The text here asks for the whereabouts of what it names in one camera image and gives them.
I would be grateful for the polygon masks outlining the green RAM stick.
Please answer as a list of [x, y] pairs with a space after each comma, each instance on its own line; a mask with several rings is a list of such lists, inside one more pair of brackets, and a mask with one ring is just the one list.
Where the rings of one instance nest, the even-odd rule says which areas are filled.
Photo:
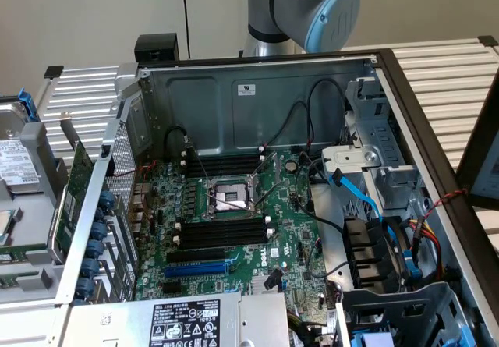
[[34, 251], [45, 251], [46, 245], [0, 246], [0, 264], [14, 264], [28, 261], [27, 254]]

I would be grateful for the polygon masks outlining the metal socket cover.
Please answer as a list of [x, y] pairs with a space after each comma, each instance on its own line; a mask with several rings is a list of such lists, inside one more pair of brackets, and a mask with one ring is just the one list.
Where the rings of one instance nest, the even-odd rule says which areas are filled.
[[261, 172], [268, 170], [273, 165], [275, 182], [279, 183], [281, 181], [281, 169], [280, 169], [280, 159], [278, 153], [272, 152], [267, 156], [260, 158], [260, 163], [256, 169], [250, 174], [250, 177], [254, 179]]

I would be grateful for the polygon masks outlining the metal locking lever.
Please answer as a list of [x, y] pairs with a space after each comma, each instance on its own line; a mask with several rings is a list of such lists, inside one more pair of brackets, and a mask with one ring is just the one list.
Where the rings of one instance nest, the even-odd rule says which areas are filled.
[[264, 194], [254, 203], [254, 207], [262, 204], [282, 184], [283, 182], [277, 182], [268, 191], [264, 192]]
[[198, 150], [197, 150], [196, 145], [194, 144], [194, 142], [193, 142], [192, 148], [193, 148], [193, 153], [194, 153], [194, 155], [195, 155], [195, 157], [196, 157], [196, 159], [197, 159], [197, 161], [198, 161], [198, 163], [199, 163], [199, 165], [200, 165], [200, 167], [201, 167], [201, 169], [203, 171], [203, 174], [205, 176], [205, 179], [206, 179], [206, 182], [207, 182], [207, 186], [208, 186], [211, 180], [210, 180], [210, 177], [209, 177], [209, 175], [208, 175], [208, 173], [206, 171], [206, 168], [203, 165], [203, 162], [202, 162], [202, 160], [201, 160], [201, 158], [199, 156]]

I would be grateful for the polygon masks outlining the CPU socket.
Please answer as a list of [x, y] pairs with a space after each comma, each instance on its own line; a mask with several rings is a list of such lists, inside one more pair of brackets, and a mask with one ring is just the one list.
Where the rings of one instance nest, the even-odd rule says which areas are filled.
[[253, 218], [261, 214], [256, 206], [256, 183], [250, 175], [214, 177], [205, 182], [206, 207], [202, 218]]

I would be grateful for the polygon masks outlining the green Dell motherboard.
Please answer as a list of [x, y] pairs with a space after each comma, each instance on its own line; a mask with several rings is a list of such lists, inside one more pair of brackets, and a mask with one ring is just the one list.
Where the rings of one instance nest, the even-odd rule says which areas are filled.
[[[270, 275], [266, 289], [280, 285], [287, 309], [301, 320], [320, 323], [325, 318], [325, 282], [318, 278], [324, 264], [317, 223], [303, 212], [310, 204], [310, 191], [304, 174], [285, 170], [285, 163], [295, 154], [282, 151], [281, 182], [262, 204], [253, 218], [267, 223], [268, 242], [246, 246], [216, 247], [225, 249], [225, 274], [197, 277], [166, 278], [168, 266], [198, 264], [168, 264], [166, 254], [180, 250], [172, 239], [180, 225], [211, 221], [202, 218], [206, 207], [205, 177], [186, 178], [187, 169], [199, 163], [157, 163], [142, 173], [133, 192], [131, 219], [140, 254], [140, 269], [136, 280], [135, 299], [152, 300], [179, 296], [215, 295], [239, 292], [250, 294], [252, 277]], [[257, 201], [276, 182], [273, 165], [255, 178]], [[182, 293], [168, 296], [162, 293], [166, 281], [180, 281]]]

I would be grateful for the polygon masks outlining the open metal PC case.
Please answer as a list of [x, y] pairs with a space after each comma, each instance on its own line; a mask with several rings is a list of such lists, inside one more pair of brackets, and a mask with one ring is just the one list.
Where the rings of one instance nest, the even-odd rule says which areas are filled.
[[[351, 347], [342, 300], [357, 290], [343, 241], [344, 213], [332, 186], [345, 186], [372, 207], [339, 169], [328, 175], [322, 151], [349, 143], [345, 113], [348, 82], [378, 79], [419, 169], [424, 185], [413, 218], [402, 231], [422, 279], [402, 292], [443, 282], [457, 296], [478, 347], [499, 347], [499, 259], [478, 222], [467, 189], [455, 178], [437, 137], [388, 50], [331, 55], [241, 58], [208, 62], [131, 65], [119, 73], [119, 104], [100, 149], [89, 154], [94, 167], [73, 240], [67, 254], [56, 303], [58, 318], [48, 344], [56, 346], [76, 306], [146, 301], [135, 299], [140, 254], [133, 231], [133, 192], [139, 176], [157, 163], [197, 163], [180, 158], [191, 149], [199, 155], [288, 151], [298, 158], [310, 191], [303, 212], [318, 225], [321, 260], [318, 278], [325, 282], [322, 322], [301, 320], [287, 307], [289, 347]], [[115, 195], [115, 208], [98, 206], [102, 190]], [[75, 297], [75, 287], [90, 228], [108, 228], [92, 279], [94, 294]]]

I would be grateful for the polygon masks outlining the long black expansion slot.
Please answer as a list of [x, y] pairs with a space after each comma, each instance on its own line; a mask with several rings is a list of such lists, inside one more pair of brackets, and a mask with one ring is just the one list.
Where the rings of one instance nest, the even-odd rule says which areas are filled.
[[166, 254], [168, 264], [197, 263], [204, 261], [225, 260], [224, 248], [208, 248], [200, 250], [176, 250]]

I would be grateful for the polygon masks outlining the silver chipset heatsink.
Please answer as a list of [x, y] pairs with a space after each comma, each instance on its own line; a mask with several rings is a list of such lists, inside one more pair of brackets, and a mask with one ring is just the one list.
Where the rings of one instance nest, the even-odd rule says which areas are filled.
[[280, 285], [275, 285], [272, 289], [266, 289], [264, 283], [269, 277], [270, 275], [259, 275], [252, 277], [252, 280], [250, 282], [250, 294], [255, 296], [282, 292], [282, 288]]

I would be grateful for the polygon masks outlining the black case fan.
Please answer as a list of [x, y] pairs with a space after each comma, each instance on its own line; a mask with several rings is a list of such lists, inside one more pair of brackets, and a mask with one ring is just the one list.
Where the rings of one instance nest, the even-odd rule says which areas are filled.
[[409, 270], [403, 251], [409, 248], [409, 239], [401, 223], [398, 216], [345, 219], [343, 241], [355, 289], [378, 294], [404, 290]]

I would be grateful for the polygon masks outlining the silver power supply unit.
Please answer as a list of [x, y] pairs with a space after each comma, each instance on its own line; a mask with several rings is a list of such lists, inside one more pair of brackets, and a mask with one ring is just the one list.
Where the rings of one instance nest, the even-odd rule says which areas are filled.
[[57, 347], [289, 347], [284, 296], [239, 292], [76, 306]]

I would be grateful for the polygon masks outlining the blue plastic plug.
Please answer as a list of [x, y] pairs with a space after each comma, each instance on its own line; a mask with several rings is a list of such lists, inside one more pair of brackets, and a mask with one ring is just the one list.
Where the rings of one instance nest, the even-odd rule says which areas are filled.
[[405, 271], [407, 273], [406, 277], [410, 283], [416, 283], [420, 281], [423, 277], [422, 271], [417, 267], [413, 258], [412, 252], [410, 250], [404, 250], [402, 257], [405, 264]]

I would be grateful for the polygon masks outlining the grey drive cage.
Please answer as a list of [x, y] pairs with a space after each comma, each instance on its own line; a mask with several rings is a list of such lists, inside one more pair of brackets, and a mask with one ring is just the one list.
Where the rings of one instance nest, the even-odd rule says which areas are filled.
[[356, 333], [389, 332], [395, 347], [478, 347], [457, 296], [443, 282], [415, 292], [352, 290], [342, 305], [350, 343]]

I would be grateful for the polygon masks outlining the blue plastic block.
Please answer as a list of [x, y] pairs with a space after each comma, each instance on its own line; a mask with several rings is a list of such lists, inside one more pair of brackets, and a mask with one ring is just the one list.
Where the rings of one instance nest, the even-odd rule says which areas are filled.
[[395, 347], [395, 345], [391, 333], [373, 332], [354, 334], [351, 347]]

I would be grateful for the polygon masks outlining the silver hard disk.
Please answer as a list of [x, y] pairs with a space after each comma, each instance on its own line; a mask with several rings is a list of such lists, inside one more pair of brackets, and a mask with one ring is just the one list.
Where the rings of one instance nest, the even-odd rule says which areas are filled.
[[18, 101], [0, 101], [0, 180], [11, 194], [40, 193], [37, 169], [20, 136], [29, 116]]

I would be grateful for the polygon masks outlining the blue disk bracket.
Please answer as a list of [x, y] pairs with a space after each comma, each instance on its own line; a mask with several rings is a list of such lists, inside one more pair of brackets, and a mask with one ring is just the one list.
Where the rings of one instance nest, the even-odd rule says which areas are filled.
[[22, 87], [19, 93], [17, 94], [17, 99], [25, 108], [28, 120], [30, 122], [39, 122], [40, 118], [37, 112], [36, 105], [34, 103], [34, 99], [32, 98], [31, 94], [26, 92], [25, 89]]

